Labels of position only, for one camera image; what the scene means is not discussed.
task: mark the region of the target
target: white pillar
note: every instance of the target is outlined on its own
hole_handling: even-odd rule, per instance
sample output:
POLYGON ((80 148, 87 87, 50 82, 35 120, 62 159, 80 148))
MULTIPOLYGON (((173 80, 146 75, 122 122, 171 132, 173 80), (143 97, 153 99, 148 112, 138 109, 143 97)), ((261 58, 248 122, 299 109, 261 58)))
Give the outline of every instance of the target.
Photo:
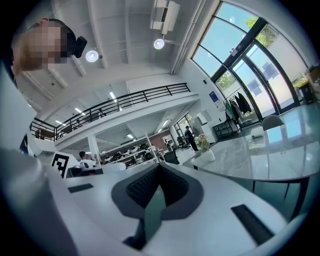
POLYGON ((99 153, 99 148, 98 148, 96 136, 95 135, 89 135, 87 138, 88 138, 89 149, 90 149, 90 152, 91 152, 92 160, 95 161, 95 155, 97 155, 98 159, 99 159, 99 163, 100 163, 101 159, 100 159, 100 153, 99 153))

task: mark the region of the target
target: person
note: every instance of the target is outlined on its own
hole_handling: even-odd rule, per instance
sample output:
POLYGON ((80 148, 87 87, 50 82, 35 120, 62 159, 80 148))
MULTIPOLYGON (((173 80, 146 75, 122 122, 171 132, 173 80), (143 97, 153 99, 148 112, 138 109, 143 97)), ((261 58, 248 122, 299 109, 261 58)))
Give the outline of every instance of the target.
POLYGON ((96 154, 94 155, 95 161, 91 160, 90 157, 84 151, 81 151, 79 153, 79 156, 81 158, 79 164, 83 163, 86 168, 93 168, 96 167, 97 164, 99 164, 99 159, 96 154))
POLYGON ((184 132, 184 136, 186 137, 186 139, 189 141, 191 147, 193 148, 194 151, 198 151, 197 145, 195 143, 195 139, 193 134, 191 133, 191 131, 189 130, 189 126, 187 125, 186 130, 184 132))
POLYGON ((166 139, 164 139, 164 143, 165 143, 165 146, 166 146, 166 148, 168 149, 168 151, 171 152, 171 151, 172 151, 172 148, 171 148, 170 144, 167 142, 166 139))
MULTIPOLYGON (((59 19, 43 18, 19 35, 3 56, 4 66, 16 87, 16 77, 24 71, 54 68, 74 55, 80 58, 87 40, 76 39, 74 32, 59 19)), ((24 136, 20 151, 28 154, 28 137, 24 136)))
POLYGON ((156 148, 153 144, 151 144, 151 147, 153 148, 153 151, 154 151, 154 152, 157 152, 157 151, 158 151, 157 148, 156 148))

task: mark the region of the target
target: door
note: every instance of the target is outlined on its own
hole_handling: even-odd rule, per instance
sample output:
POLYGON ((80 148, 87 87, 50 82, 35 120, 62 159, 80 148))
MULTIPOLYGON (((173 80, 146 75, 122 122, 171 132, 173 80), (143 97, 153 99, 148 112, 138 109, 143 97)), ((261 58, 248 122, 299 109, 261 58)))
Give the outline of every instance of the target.
POLYGON ((279 113, 282 114, 295 107, 296 103, 290 90, 292 85, 286 83, 275 64, 256 43, 249 48, 246 57, 254 64, 254 68, 260 72, 261 78, 276 101, 279 113))
POLYGON ((259 108, 262 118, 272 114, 279 114, 268 89, 263 85, 262 79, 256 70, 253 71, 243 59, 237 61, 231 69, 235 76, 242 80, 246 86, 247 91, 249 91, 259 108))

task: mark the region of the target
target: hanging clothes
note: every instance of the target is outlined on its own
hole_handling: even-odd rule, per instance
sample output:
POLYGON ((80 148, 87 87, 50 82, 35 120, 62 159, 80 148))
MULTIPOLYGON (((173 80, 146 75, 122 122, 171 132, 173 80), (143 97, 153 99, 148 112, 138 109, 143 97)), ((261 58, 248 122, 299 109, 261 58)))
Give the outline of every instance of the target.
POLYGON ((233 104, 231 104, 231 109, 232 109, 232 112, 234 114, 234 117, 235 117, 235 120, 238 121, 239 120, 239 115, 238 115, 238 112, 235 108, 235 106, 233 104))
POLYGON ((242 106, 244 107, 244 110, 245 110, 243 111, 243 113, 246 113, 248 111, 251 112, 251 107, 247 102, 246 98, 240 92, 238 92, 238 95, 239 95, 239 100, 241 101, 242 106))
POLYGON ((236 120, 236 117, 234 115, 234 112, 230 106, 230 104, 228 102, 225 103, 225 106, 226 106, 226 111, 228 110, 228 112, 230 113, 231 117, 230 119, 233 119, 233 120, 236 120))
POLYGON ((238 104, 239 109, 241 110, 241 112, 246 113, 246 110, 245 110, 244 105, 241 102, 241 100, 236 95, 234 96, 234 99, 235 99, 236 103, 238 104))
POLYGON ((240 118, 242 118, 242 117, 244 116, 244 114, 242 114, 239 106, 237 105, 237 103, 236 103, 234 100, 231 100, 231 106, 234 106, 234 108, 235 108, 235 110, 236 110, 236 112, 238 113, 238 116, 239 116, 240 118))

